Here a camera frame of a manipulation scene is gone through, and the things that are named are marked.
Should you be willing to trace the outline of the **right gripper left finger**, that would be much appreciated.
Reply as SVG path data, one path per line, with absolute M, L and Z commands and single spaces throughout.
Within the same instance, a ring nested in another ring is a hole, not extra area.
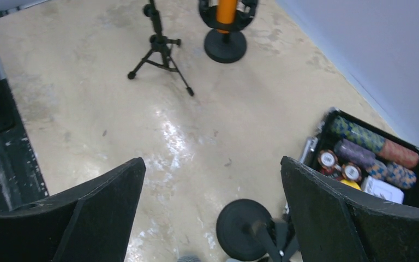
M 146 166 L 133 158 L 87 182 L 0 211 L 0 261 L 123 261 Z

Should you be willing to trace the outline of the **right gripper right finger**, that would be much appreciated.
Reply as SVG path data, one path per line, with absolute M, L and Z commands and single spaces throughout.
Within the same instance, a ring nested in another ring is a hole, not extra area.
M 280 163 L 304 261 L 419 261 L 419 208 L 377 198 L 287 156 Z

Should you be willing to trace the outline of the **black clip stand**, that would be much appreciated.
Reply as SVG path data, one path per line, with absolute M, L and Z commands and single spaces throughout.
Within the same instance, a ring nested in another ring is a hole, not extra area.
M 222 209 L 216 235 L 222 250 L 238 261 L 290 261 L 300 250 L 288 206 L 276 219 L 251 199 L 234 200 Z

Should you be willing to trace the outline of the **black silver-mesh microphone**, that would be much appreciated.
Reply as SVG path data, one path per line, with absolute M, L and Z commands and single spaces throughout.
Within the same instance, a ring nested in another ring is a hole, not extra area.
M 202 262 L 197 255 L 184 255 L 177 259 L 177 262 Z

